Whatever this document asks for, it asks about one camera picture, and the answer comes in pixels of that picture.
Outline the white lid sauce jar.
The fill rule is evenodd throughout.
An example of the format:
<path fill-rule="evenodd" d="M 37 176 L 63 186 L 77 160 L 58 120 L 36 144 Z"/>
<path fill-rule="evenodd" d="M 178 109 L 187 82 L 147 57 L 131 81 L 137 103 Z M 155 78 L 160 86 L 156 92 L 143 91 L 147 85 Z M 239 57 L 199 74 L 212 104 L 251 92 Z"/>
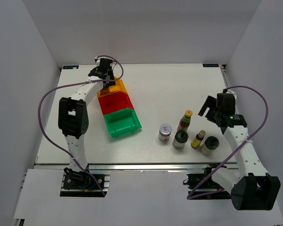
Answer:
<path fill-rule="evenodd" d="M 169 124 L 162 124 L 159 128 L 158 138 L 162 142 L 167 142 L 170 139 L 172 127 Z"/>

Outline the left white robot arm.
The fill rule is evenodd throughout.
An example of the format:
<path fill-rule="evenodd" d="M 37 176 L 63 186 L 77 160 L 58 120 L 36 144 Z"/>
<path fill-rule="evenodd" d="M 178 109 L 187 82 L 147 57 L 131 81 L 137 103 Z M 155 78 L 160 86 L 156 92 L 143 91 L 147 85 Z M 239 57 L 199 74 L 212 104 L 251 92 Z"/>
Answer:
<path fill-rule="evenodd" d="M 87 83 L 71 96 L 61 98 L 58 106 L 58 127 L 71 154 L 69 170 L 77 172 L 74 182 L 80 188 L 90 183 L 90 176 L 83 172 L 88 169 L 84 150 L 84 134 L 89 127 L 87 106 L 100 90 L 115 84 L 112 70 L 115 60 L 102 56 L 95 61 L 96 67 L 88 74 Z"/>

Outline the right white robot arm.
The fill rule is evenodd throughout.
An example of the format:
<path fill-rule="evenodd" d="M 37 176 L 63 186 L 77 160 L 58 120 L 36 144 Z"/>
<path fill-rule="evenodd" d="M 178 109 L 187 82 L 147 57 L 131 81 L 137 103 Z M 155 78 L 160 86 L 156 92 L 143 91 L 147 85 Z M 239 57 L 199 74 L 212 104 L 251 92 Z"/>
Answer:
<path fill-rule="evenodd" d="M 218 184 L 231 196 L 236 210 L 271 210 L 280 190 L 280 180 L 269 175 L 259 160 L 249 140 L 247 123 L 241 114 L 235 113 L 235 97 L 230 93 L 208 96 L 199 116 L 215 123 L 228 141 L 236 159 L 239 177 L 226 168 L 210 171 L 203 177 L 210 188 Z"/>

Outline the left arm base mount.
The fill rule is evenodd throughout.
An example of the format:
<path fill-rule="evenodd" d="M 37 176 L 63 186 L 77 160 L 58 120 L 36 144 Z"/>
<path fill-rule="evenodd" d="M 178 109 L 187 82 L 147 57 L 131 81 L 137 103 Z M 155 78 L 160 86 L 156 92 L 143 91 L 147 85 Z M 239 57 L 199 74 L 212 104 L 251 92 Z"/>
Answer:
<path fill-rule="evenodd" d="M 64 168 L 60 197 L 103 198 L 107 194 L 109 176 L 93 174 L 94 178 L 83 171 L 76 172 Z"/>

